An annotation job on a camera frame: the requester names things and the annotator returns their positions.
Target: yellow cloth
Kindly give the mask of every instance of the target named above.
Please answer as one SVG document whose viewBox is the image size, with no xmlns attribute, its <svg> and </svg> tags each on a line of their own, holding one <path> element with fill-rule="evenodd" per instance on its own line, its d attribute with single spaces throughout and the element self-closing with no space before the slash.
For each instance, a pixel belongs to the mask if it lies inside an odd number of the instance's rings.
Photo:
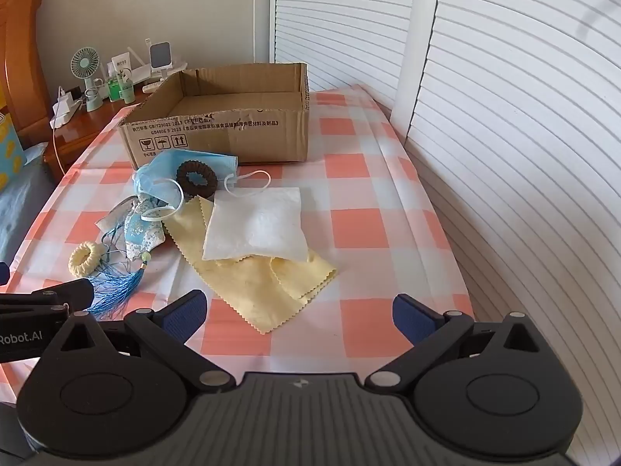
<svg viewBox="0 0 621 466">
<path fill-rule="evenodd" d="M 334 278 L 336 269 L 312 250 L 306 263 L 265 256 L 203 261 L 212 209 L 197 196 L 164 225 L 203 281 L 260 333 L 291 319 Z"/>
</svg>

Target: metal screw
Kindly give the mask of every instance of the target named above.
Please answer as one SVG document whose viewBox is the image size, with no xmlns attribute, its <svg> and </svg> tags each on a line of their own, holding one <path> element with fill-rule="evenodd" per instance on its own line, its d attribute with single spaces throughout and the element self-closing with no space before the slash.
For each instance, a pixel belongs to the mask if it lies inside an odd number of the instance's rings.
<svg viewBox="0 0 621 466">
<path fill-rule="evenodd" d="M 210 372 L 201 373 L 198 379 L 203 385 L 219 387 L 220 385 L 228 384 L 229 380 L 231 380 L 231 375 L 219 370 L 211 370 Z"/>
<path fill-rule="evenodd" d="M 375 372 L 370 378 L 377 387 L 393 387 L 401 381 L 401 377 L 393 372 Z"/>
</svg>

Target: wooden bedside table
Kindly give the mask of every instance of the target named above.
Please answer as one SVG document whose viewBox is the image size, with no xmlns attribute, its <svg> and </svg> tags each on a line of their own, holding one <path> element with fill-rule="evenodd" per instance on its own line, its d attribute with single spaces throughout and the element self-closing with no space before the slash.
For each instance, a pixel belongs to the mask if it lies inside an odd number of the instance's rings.
<svg viewBox="0 0 621 466">
<path fill-rule="evenodd" d="M 141 85 L 135 87 L 135 93 L 136 101 L 134 103 L 136 104 L 142 103 L 148 97 L 148 94 L 142 92 Z M 82 152 L 123 107 L 126 105 L 122 99 L 116 102 L 106 99 L 104 104 L 94 111 L 86 111 L 86 106 L 83 105 L 67 124 L 56 130 L 56 148 L 65 171 L 76 162 Z M 63 178 L 63 172 L 58 166 L 52 142 L 45 149 L 43 160 L 50 167 L 52 176 L 58 184 Z"/>
</svg>

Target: dark brown hair tie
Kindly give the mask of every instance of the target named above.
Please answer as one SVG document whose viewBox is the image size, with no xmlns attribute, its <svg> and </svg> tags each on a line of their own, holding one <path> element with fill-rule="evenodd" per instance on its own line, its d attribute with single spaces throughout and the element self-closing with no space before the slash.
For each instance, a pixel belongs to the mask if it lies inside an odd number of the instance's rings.
<svg viewBox="0 0 621 466">
<path fill-rule="evenodd" d="M 192 182 L 188 176 L 191 173 L 197 173 L 203 177 L 206 184 L 195 184 Z M 215 193 L 218 187 L 218 177 L 215 176 L 215 172 L 200 161 L 186 161 L 181 163 L 181 166 L 177 168 L 177 182 L 179 182 L 186 196 L 200 196 L 204 199 L 213 196 L 213 193 Z"/>
</svg>

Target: blue gripper pad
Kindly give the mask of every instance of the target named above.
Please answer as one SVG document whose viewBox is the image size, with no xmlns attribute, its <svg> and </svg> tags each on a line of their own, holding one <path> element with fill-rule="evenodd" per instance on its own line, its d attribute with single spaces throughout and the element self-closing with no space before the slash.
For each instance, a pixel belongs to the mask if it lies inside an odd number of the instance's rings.
<svg viewBox="0 0 621 466">
<path fill-rule="evenodd" d="M 10 271 L 6 263 L 0 263 L 0 286 L 4 286 L 9 282 Z"/>
<path fill-rule="evenodd" d="M 392 322 L 412 345 L 423 341 L 444 325 L 444 317 L 407 294 L 392 302 Z"/>
<path fill-rule="evenodd" d="M 153 322 L 182 344 L 207 318 L 207 298 L 202 291 L 190 291 L 153 314 Z"/>
</svg>

